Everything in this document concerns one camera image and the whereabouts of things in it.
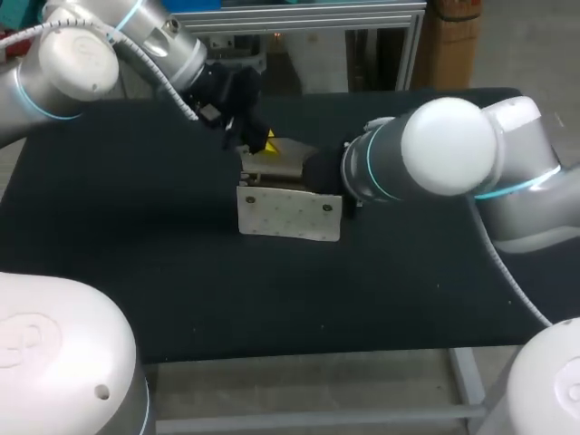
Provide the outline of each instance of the blue shelf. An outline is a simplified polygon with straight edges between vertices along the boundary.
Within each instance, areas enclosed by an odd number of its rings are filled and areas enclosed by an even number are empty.
[[[163,0],[163,3],[173,14],[217,11],[221,8],[220,0]]]
[[[0,1],[0,23],[14,30],[34,24],[39,4],[38,0]]]

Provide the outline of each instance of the hole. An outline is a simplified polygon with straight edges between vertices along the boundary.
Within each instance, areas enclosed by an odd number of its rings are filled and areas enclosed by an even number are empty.
[[[94,387],[94,395],[102,401],[107,401],[111,397],[111,392],[106,385],[97,385]]]
[[[580,402],[580,383],[571,386],[568,395],[574,403]]]

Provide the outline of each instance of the concrete floor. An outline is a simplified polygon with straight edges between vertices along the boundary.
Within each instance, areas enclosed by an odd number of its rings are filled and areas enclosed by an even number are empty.
[[[472,85],[515,86],[533,97],[548,136],[565,164],[580,160],[580,3],[574,0],[486,0]],[[150,89],[123,74],[124,93],[150,97]],[[0,151],[0,198],[21,144]],[[476,349],[484,383],[498,376],[511,348]],[[380,409],[457,403],[444,351],[288,356],[149,367],[157,378],[159,417],[245,415],[273,411]],[[412,427],[277,430],[287,435],[387,433],[463,435],[460,423]]]

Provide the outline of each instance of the cable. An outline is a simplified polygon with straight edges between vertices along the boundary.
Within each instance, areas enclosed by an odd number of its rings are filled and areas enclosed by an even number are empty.
[[[473,198],[468,198],[468,203],[469,210],[471,211],[471,214],[475,219],[475,223],[478,228],[478,232],[481,235],[481,239],[483,240],[483,244],[485,245],[486,250],[489,253],[489,256],[491,256],[491,259],[498,267],[499,272],[501,272],[501,274],[506,278],[507,283],[511,286],[512,290],[516,293],[517,297],[521,299],[521,301],[524,303],[527,309],[531,311],[532,314],[536,317],[536,319],[539,320],[546,328],[549,328],[550,326],[552,326],[552,323],[549,320],[547,320],[547,318],[540,312],[540,310],[537,309],[534,303],[529,300],[529,298],[526,296],[522,288],[517,283],[514,276],[512,276],[509,273],[508,267],[502,261],[501,257],[498,254],[498,251],[496,250],[496,247],[493,246],[493,242],[489,238],[486,226],[483,223],[478,208],[475,205],[475,200]]]
[[[22,41],[34,38],[46,30],[64,27],[93,28],[110,37],[112,43],[120,42],[129,47],[129,49],[135,54],[137,54],[137,56],[141,59],[141,61],[145,63],[145,65],[147,65],[147,67],[153,72],[153,74],[159,80],[163,88],[165,88],[165,90],[168,92],[171,99],[178,105],[179,109],[185,114],[186,118],[190,121],[198,120],[198,115],[196,115],[196,113],[193,110],[191,110],[189,106],[181,99],[178,92],[175,90],[173,85],[171,85],[171,82],[165,76],[165,74],[159,68],[159,66],[157,66],[157,64],[155,64],[150,59],[150,57],[143,50],[141,50],[141,48],[136,43],[134,43],[129,37],[117,31],[115,28],[106,25],[105,23],[95,23],[79,19],[73,20],[67,19],[66,21],[58,20],[49,23],[39,24],[34,27],[24,29],[23,31],[18,32],[17,34],[11,34],[7,38],[0,40],[0,50],[3,50],[10,45],[17,44]]]

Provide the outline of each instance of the perforated metal plate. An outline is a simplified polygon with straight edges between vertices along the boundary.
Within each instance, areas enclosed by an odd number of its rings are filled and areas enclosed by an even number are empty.
[[[283,188],[237,188],[239,232],[336,242],[343,199]]]

